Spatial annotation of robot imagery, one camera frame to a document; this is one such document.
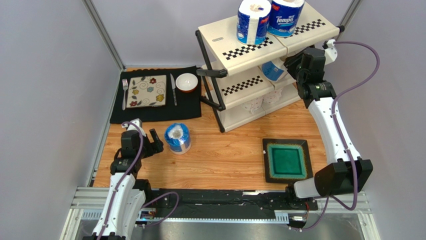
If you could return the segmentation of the white roll with blue band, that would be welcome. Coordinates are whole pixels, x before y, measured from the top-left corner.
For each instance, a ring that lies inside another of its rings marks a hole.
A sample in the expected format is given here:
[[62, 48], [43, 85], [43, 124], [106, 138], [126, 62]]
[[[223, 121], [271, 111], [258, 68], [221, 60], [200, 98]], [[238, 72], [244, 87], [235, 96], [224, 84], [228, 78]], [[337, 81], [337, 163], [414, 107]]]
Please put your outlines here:
[[288, 70], [284, 66], [284, 61], [280, 58], [262, 64], [260, 69], [264, 76], [272, 82], [277, 82], [288, 74]]

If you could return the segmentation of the blue paper roll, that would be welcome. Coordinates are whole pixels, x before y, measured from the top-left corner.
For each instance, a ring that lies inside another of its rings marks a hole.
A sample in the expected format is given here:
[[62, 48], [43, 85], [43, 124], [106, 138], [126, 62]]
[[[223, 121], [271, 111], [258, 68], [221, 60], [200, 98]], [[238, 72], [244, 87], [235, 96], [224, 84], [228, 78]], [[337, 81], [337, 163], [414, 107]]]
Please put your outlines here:
[[169, 149], [176, 155], [183, 155], [192, 147], [190, 131], [183, 123], [170, 125], [164, 133], [164, 139]]

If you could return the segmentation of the Tempo paper roll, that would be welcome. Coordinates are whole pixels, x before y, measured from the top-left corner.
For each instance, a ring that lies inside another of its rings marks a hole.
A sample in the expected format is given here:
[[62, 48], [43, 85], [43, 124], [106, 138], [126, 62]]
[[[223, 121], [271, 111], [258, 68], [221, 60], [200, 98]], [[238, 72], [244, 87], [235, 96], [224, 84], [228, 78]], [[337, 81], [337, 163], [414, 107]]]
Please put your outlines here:
[[277, 37], [291, 36], [304, 4], [304, 0], [272, 0], [267, 32]]
[[260, 45], [267, 36], [272, 5], [268, 0], [243, 0], [237, 12], [236, 38], [248, 46]]

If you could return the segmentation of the white patterned paper roll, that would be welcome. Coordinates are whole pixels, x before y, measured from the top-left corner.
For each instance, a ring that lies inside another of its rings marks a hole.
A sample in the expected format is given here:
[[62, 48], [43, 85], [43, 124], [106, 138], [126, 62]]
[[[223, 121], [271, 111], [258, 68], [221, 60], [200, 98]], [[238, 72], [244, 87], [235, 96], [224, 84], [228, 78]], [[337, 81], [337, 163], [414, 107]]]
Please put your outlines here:
[[244, 110], [248, 111], [250, 114], [254, 115], [255, 112], [260, 109], [260, 107], [262, 106], [262, 103], [263, 103], [263, 98], [259, 97], [259, 98], [255, 98], [243, 103], [241, 107]]

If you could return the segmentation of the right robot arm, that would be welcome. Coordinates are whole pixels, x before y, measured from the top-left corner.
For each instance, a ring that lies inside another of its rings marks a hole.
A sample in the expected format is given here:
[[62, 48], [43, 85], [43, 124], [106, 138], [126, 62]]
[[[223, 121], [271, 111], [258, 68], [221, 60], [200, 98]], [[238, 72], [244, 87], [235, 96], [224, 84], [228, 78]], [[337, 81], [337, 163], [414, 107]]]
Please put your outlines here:
[[293, 183], [291, 189], [299, 199], [345, 194], [357, 197], [373, 171], [371, 160], [362, 158], [341, 122], [334, 87], [324, 80], [325, 64], [325, 50], [314, 47], [288, 57], [284, 63], [315, 120], [327, 159], [326, 167], [313, 177]]

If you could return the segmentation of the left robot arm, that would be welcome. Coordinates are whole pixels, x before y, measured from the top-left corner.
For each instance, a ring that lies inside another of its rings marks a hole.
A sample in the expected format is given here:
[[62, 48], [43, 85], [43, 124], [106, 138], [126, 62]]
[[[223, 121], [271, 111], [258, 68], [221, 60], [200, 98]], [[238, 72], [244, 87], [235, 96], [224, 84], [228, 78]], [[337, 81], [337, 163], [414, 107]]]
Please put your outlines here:
[[150, 129], [153, 141], [145, 133], [130, 126], [121, 134], [121, 147], [110, 165], [108, 195], [99, 221], [85, 240], [129, 240], [137, 214], [147, 199], [152, 197], [147, 179], [137, 179], [142, 159], [161, 153], [164, 144], [155, 129]]

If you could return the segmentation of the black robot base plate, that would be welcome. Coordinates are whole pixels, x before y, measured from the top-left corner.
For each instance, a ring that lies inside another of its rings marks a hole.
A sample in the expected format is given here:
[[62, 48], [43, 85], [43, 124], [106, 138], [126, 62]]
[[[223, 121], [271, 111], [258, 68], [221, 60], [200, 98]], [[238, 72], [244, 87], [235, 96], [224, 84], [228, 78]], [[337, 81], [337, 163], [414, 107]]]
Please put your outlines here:
[[301, 213], [317, 211], [312, 199], [294, 200], [287, 192], [225, 189], [167, 189], [152, 190], [148, 195], [154, 202], [143, 208], [155, 217], [214, 220], [272, 220], [277, 211]]

